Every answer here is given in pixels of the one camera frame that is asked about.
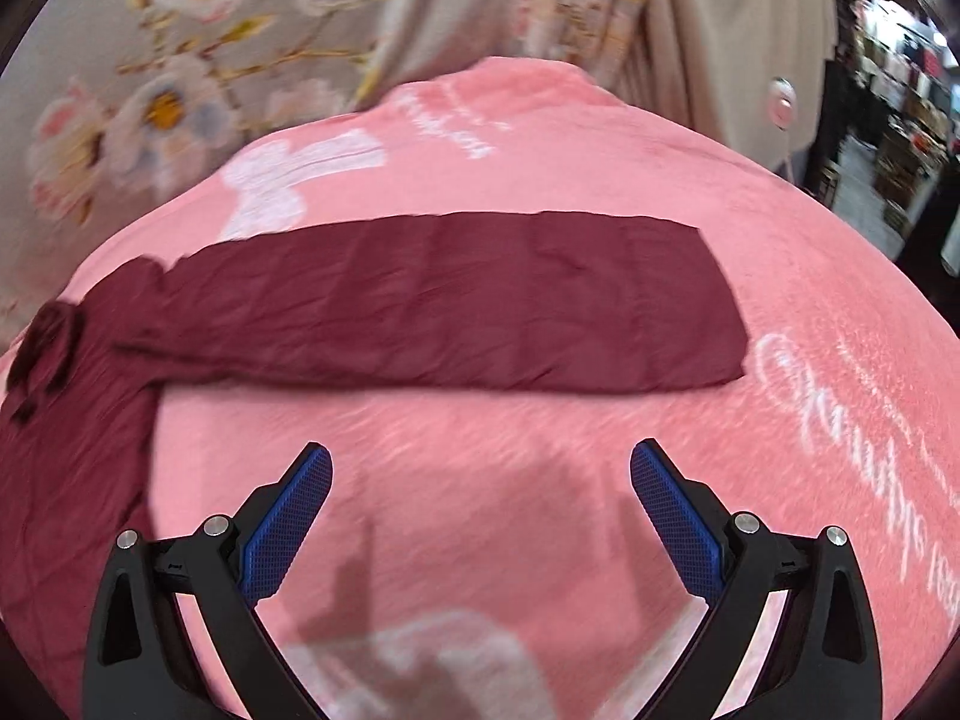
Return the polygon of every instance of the tiled floor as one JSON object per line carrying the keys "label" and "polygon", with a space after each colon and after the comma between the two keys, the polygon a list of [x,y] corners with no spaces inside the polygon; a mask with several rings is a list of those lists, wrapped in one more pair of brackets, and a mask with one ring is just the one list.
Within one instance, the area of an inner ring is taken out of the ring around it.
{"label": "tiled floor", "polygon": [[[837,187],[833,213],[882,251],[890,260],[895,260],[904,247],[904,239],[883,220],[886,201],[874,191],[874,157],[877,150],[873,146],[848,136],[840,148],[840,184]],[[910,223],[920,218],[935,178],[920,185],[917,196],[910,204]]]}

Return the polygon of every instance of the pink blanket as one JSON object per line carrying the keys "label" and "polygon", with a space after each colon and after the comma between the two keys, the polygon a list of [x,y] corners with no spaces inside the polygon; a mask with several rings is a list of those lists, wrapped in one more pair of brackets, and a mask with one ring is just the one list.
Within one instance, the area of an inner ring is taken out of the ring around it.
{"label": "pink blanket", "polygon": [[[746,377],[605,398],[171,389],[152,470],[158,534],[232,512],[319,440],[333,492],[258,610],[331,716],[632,718],[704,609],[630,489],[630,449],[654,436],[729,509],[787,533],[848,530],[893,717],[960,610],[960,344],[813,200],[570,66],[491,59],[265,138],[110,239],[66,295],[138,254],[172,262],[267,230],[544,209],[700,228],[751,333]],[[755,643],[724,709],[749,692],[764,635]]]}

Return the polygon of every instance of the dark clothing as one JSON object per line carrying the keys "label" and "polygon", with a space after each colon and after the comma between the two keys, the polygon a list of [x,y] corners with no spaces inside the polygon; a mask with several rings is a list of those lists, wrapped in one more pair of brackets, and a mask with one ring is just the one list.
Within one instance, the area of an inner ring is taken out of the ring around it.
{"label": "dark clothing", "polygon": [[747,342],[699,232],[655,218],[392,217],[213,245],[167,272],[133,260],[80,305],[44,306],[8,377],[4,620],[78,717],[107,554],[126,528],[151,535],[168,382],[636,394],[736,379]]}

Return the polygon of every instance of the metal pin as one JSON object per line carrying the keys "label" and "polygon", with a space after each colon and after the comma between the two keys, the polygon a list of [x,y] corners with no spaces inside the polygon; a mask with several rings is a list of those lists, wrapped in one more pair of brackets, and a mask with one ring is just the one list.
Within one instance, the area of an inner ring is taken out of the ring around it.
{"label": "metal pin", "polygon": [[136,531],[123,531],[117,536],[117,546],[120,549],[130,549],[133,544],[136,544]]}
{"label": "metal pin", "polygon": [[230,527],[230,521],[222,514],[214,514],[203,524],[203,532],[208,536],[222,536],[227,533]]}
{"label": "metal pin", "polygon": [[830,525],[827,528],[827,538],[838,547],[842,547],[847,543],[847,532],[843,528],[838,528],[836,525]]}
{"label": "metal pin", "polygon": [[750,512],[741,512],[733,517],[733,524],[741,533],[756,533],[760,529],[760,521]]}

